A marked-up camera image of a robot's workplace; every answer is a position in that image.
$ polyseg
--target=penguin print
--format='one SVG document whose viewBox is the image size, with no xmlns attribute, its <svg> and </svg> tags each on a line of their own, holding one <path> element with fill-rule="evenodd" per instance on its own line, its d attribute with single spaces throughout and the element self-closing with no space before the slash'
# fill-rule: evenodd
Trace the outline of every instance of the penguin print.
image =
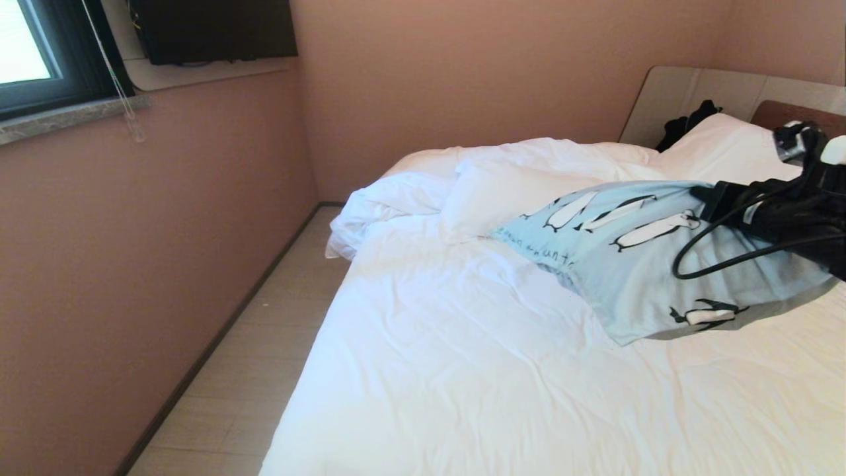
<svg viewBox="0 0 846 476">
<path fill-rule="evenodd" d="M 684 316 L 679 314 L 674 307 L 670 307 L 670 317 L 677 323 L 688 323 L 690 325 L 697 325 L 702 323 L 711 323 L 707 329 L 718 326 L 724 322 L 734 319 L 735 316 L 749 309 L 744 307 L 741 309 L 733 304 L 727 304 L 720 301 L 712 301 L 711 299 L 697 299 L 696 302 L 702 302 L 708 306 L 707 309 L 692 309 Z"/>
<path fill-rule="evenodd" d="M 659 236 L 669 235 L 682 227 L 696 230 L 699 228 L 700 223 L 700 220 L 694 215 L 693 210 L 684 210 L 678 215 L 639 226 L 629 233 L 620 236 L 611 244 L 619 246 L 617 251 L 623 252 L 626 248 L 642 245 L 648 241 L 655 240 Z"/>
<path fill-rule="evenodd" d="M 554 207 L 554 206 L 558 205 L 558 202 L 560 202 L 560 201 L 561 201 L 561 197 L 556 198 L 554 202 L 550 203 L 549 205 L 547 205 L 547 206 L 546 206 L 546 207 L 544 207 L 544 208 L 547 208 L 547 207 Z M 531 214 L 531 215 L 527 215 L 527 214 L 523 213 L 523 214 L 522 214 L 522 215 L 520 215 L 518 218 L 527 220 L 527 219 L 530 219 L 530 218 L 534 217 L 536 214 L 537 214 L 537 212 L 534 212 L 534 213 L 533 213 L 533 214 Z"/>
<path fill-rule="evenodd" d="M 549 226 L 552 228 L 552 231 L 558 233 L 558 231 L 570 223 L 572 219 L 584 212 L 585 208 L 587 208 L 587 206 L 591 203 L 591 200 L 593 200 L 593 197 L 598 194 L 598 191 L 585 193 L 583 196 L 573 200 L 571 203 L 564 205 L 560 210 L 553 213 L 547 219 L 546 224 L 544 224 L 542 228 Z"/>
<path fill-rule="evenodd" d="M 613 210 L 608 210 L 607 212 L 604 212 L 591 220 L 579 224 L 579 226 L 575 227 L 574 230 L 584 230 L 588 233 L 593 233 L 593 230 L 596 230 L 597 228 L 603 225 L 609 224 L 616 219 L 621 219 L 629 213 L 636 212 L 637 210 L 640 210 L 647 202 L 654 201 L 657 199 L 657 196 L 646 195 L 638 196 L 636 198 L 632 198 L 631 200 L 626 200 L 625 202 L 617 205 L 617 207 Z"/>
</svg>

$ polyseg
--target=black cable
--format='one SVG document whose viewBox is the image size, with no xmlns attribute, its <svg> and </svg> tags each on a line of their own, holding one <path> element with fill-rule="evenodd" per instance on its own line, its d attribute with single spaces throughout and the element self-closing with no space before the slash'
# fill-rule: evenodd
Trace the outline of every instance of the black cable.
<svg viewBox="0 0 846 476">
<path fill-rule="evenodd" d="M 673 263 L 673 276 L 679 278 L 680 280 L 694 280 L 696 278 L 701 278 L 707 274 L 715 273 L 721 269 L 728 268 L 730 266 L 734 266 L 735 264 L 740 264 L 744 261 L 749 261 L 751 259 L 755 259 L 757 257 L 762 257 L 774 252 L 780 252 L 781 250 L 792 248 L 794 246 L 802 246 L 802 245 L 809 245 L 811 243 L 817 243 L 818 241 L 828 241 L 828 240 L 837 240 L 839 238 L 846 238 L 846 233 L 841 235 L 830 235 L 830 236 L 817 236 L 816 238 L 807 238 L 805 240 L 794 240 L 788 241 L 786 243 L 781 243 L 778 245 L 768 246 L 766 248 L 761 248 L 760 250 L 756 250 L 753 252 L 748 252 L 744 255 L 740 255 L 738 257 L 733 257 L 729 260 L 723 261 L 722 263 L 715 264 L 705 269 L 701 269 L 699 271 L 695 271 L 693 273 L 681 274 L 678 272 L 678 264 L 681 263 L 681 260 L 676 257 L 677 261 Z"/>
<path fill-rule="evenodd" d="M 690 251 L 690 249 L 693 248 L 696 245 L 696 243 L 698 243 L 702 238 L 705 238 L 713 230 L 715 230 L 717 228 L 717 226 L 720 226 L 721 224 L 726 223 L 728 221 L 728 219 L 732 218 L 734 215 L 736 215 L 740 212 L 743 212 L 744 210 L 746 210 L 746 208 L 749 208 L 752 205 L 755 205 L 756 203 L 763 202 L 764 200 L 766 200 L 767 198 L 769 198 L 771 196 L 775 196 L 775 195 L 778 195 L 779 193 L 782 193 L 784 191 L 789 190 L 791 187 L 793 187 L 793 185 L 794 185 L 793 182 L 790 182 L 786 186 L 784 186 L 780 189 L 770 191 L 768 193 L 760 195 L 760 196 L 756 197 L 754 200 L 752 200 L 751 202 L 735 208 L 734 210 L 732 210 L 732 211 L 726 213 L 725 215 L 723 215 L 722 218 L 720 218 L 717 221 L 709 224 L 707 228 L 702 230 L 702 232 L 699 233 L 698 235 L 694 236 L 693 239 L 688 241 L 688 243 L 682 247 L 681 251 L 678 252 L 678 254 L 676 255 L 676 258 L 673 260 L 673 269 L 672 269 L 673 276 L 675 276 L 676 278 L 678 278 L 680 280 L 692 280 L 692 279 L 695 279 L 695 278 L 700 278 L 702 276 L 705 276 L 706 274 L 713 273 L 713 272 L 718 271 L 720 269 L 727 268 L 728 266 L 734 266 L 737 263 L 742 263 L 743 261 L 747 261 L 747 260 L 750 260 L 750 259 L 753 259 L 753 258 L 756 258 L 756 257 L 759 257 L 759 256 L 763 256 L 764 254 L 769 254 L 769 253 L 772 253 L 772 252 L 779 251 L 779 250 L 776 250 L 776 249 L 771 249 L 771 248 L 773 248 L 773 246 L 771 246 L 770 248 L 764 248 L 762 250 L 758 250 L 757 252 L 746 253 L 744 255 L 734 257 L 734 258 L 732 258 L 728 261 L 724 261 L 722 263 L 715 264 L 715 265 L 713 265 L 709 268 L 705 268 L 705 269 L 702 269 L 700 271 L 695 271 L 694 273 L 682 274 L 678 271 L 678 267 L 681 265 L 682 259 L 684 259 L 684 255 L 686 255 Z M 831 237 L 815 238 L 815 241 L 822 241 L 822 240 L 829 240 L 829 239 L 833 239 L 833 238 L 831 238 Z M 790 246 L 797 246 L 795 243 L 794 244 L 786 243 L 786 244 L 790 245 Z M 758 254 L 758 255 L 752 256 L 752 255 L 754 255 L 758 252 L 763 252 L 765 250 L 770 250 L 770 251 L 763 253 L 763 254 Z"/>
<path fill-rule="evenodd" d="M 824 193 L 826 195 L 836 196 L 837 198 L 846 198 L 846 193 L 837 193 L 831 190 L 820 190 L 820 193 Z"/>
</svg>

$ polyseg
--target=wall-mounted tv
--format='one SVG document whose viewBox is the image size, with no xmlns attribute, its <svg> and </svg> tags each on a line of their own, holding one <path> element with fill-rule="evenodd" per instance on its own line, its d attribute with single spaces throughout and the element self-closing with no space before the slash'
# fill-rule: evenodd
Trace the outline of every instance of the wall-mounted tv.
<svg viewBox="0 0 846 476">
<path fill-rule="evenodd" d="M 153 64 L 297 56 L 288 0 L 129 0 Z"/>
</svg>

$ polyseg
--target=bedding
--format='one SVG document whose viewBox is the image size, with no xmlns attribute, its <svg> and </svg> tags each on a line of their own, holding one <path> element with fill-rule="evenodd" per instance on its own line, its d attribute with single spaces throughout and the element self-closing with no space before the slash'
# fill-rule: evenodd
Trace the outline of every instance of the bedding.
<svg viewBox="0 0 846 476">
<path fill-rule="evenodd" d="M 504 244 L 445 244 L 435 214 L 366 228 L 261 476 L 846 469 L 843 285 L 739 332 L 620 347 Z"/>
<path fill-rule="evenodd" d="M 583 145 L 549 138 L 494 147 L 451 147 L 410 154 L 391 167 L 381 180 L 350 196 L 350 211 L 331 224 L 332 236 L 327 244 L 326 256 L 352 259 L 358 245 L 364 240 L 367 225 L 374 219 L 412 213 L 440 213 L 447 206 L 447 200 L 460 175 L 477 164 L 506 163 L 530 169 L 527 174 L 532 170 L 559 177 L 567 174 L 570 177 L 567 180 L 577 179 L 578 184 L 566 188 L 578 190 L 596 181 L 665 178 L 661 172 L 647 166 L 657 155 L 654 150 L 626 144 L 603 142 Z M 488 197 L 495 196 L 500 202 L 480 200 L 478 198 L 481 195 L 475 196 L 477 192 Z M 554 193 L 550 195 L 549 200 L 554 196 Z M 478 180 L 463 180 L 446 213 L 450 218 L 444 224 L 444 238 L 455 242 L 465 240 L 472 234 L 484 235 L 490 229 L 524 213 L 523 208 L 517 208 L 517 213 L 497 212 L 498 204 L 511 207 L 510 202 L 518 199 L 517 193 L 507 195 L 500 190 L 492 191 L 491 187 L 485 187 Z M 527 210 L 532 206 L 539 208 L 549 200 L 533 202 Z M 473 213 L 467 213 L 470 210 L 483 211 L 476 217 Z M 474 225 L 466 225 L 466 230 L 455 230 L 453 233 L 450 224 L 460 224 L 461 220 L 474 220 Z"/>
<path fill-rule="evenodd" d="M 839 282 L 822 266 L 780 251 L 695 280 L 671 274 L 678 251 L 708 223 L 695 181 L 602 184 L 557 198 L 492 236 L 555 274 L 591 305 L 620 345 L 650 336 L 739 329 L 813 301 Z M 691 272 L 770 246 L 717 227 L 681 262 Z"/>
<path fill-rule="evenodd" d="M 792 180 L 802 168 L 782 163 L 772 131 L 718 113 L 650 162 L 673 180 L 720 180 L 748 185 L 768 179 Z"/>
<path fill-rule="evenodd" d="M 654 151 L 624 144 L 543 138 L 465 151 L 441 210 L 441 239 L 447 243 L 486 235 L 558 196 L 603 181 L 666 178 L 645 166 Z"/>
</svg>

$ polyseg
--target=headboard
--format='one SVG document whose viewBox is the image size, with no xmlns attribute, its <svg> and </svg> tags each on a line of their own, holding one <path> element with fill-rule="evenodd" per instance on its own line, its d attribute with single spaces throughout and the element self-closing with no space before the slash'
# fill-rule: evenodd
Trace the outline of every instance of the headboard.
<svg viewBox="0 0 846 476">
<path fill-rule="evenodd" d="M 712 99 L 730 116 L 768 129 L 773 121 L 783 125 L 793 119 L 811 119 L 825 123 L 829 136 L 846 134 L 846 88 L 842 86 L 720 69 L 656 66 L 646 76 L 620 142 L 654 147 L 664 137 L 667 121 L 689 115 L 705 99 Z"/>
<path fill-rule="evenodd" d="M 846 116 L 778 101 L 761 102 L 750 122 L 764 129 L 775 129 L 796 119 L 816 122 L 829 137 L 846 135 Z"/>
</svg>

